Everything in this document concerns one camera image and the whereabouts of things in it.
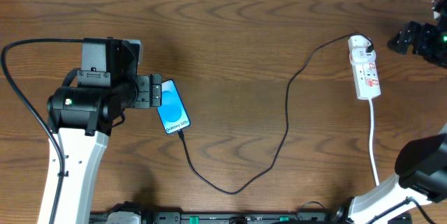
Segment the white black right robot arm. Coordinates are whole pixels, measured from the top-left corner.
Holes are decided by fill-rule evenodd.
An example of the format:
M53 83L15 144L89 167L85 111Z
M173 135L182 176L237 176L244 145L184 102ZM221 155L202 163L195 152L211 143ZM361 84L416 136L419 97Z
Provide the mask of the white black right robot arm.
M431 64L446 67L446 23L409 22L388 41L388 48L420 55ZM399 153L395 173L364 195L341 206L332 223L389 223L416 207L427 222L433 220L422 206L446 199L446 129L438 135L412 140Z

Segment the blue Galaxy smartphone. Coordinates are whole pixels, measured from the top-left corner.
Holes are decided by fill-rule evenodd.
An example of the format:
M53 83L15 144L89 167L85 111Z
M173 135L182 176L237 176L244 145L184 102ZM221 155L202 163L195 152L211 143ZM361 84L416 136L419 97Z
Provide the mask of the blue Galaxy smartphone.
M159 118L166 134L188 128L191 125L190 118L179 95L173 80L162 83L162 104L157 108Z

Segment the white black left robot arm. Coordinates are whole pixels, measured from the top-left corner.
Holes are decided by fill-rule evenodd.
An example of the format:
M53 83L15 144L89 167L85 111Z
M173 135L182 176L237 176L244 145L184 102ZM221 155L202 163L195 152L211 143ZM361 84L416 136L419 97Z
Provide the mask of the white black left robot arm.
M98 168L116 118L161 105L159 74L71 70L47 103L49 166L39 223L87 223Z

